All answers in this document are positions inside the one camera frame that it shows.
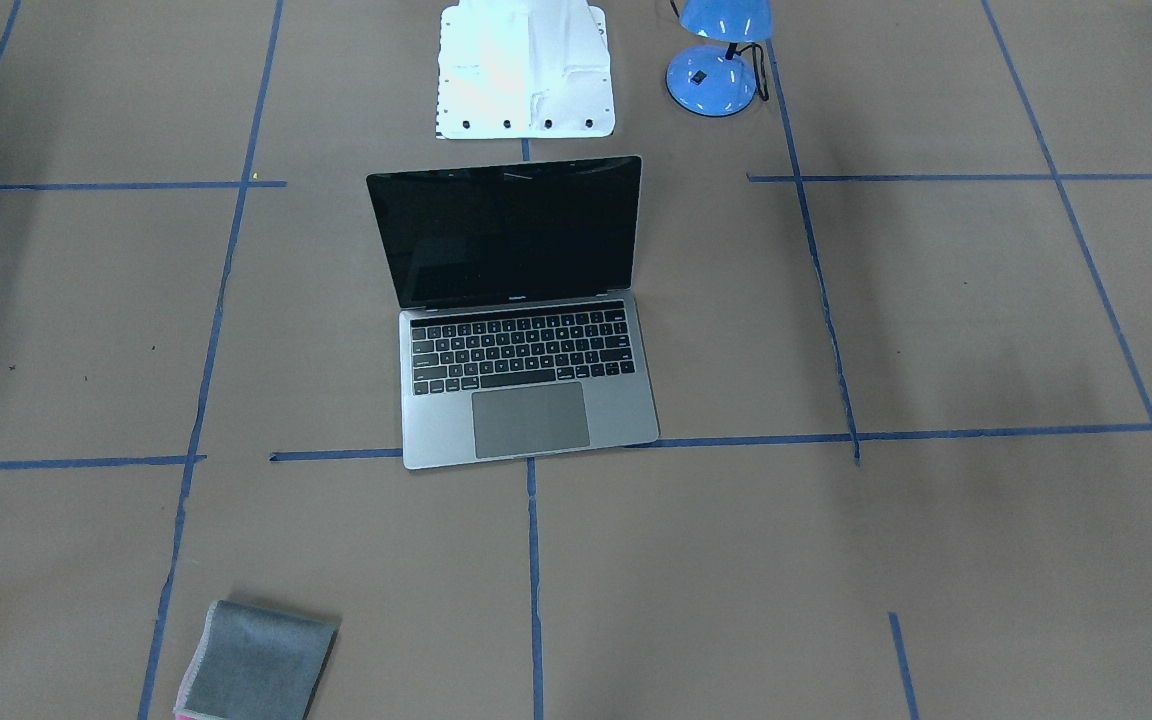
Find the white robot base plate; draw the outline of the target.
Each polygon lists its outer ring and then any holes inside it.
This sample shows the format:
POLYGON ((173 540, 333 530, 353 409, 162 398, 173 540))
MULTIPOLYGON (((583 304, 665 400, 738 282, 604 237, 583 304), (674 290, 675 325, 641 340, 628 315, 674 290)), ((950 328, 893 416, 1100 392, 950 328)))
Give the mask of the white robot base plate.
POLYGON ((586 1, 458 1, 439 20, 435 137, 602 138, 616 126, 607 18, 586 1))

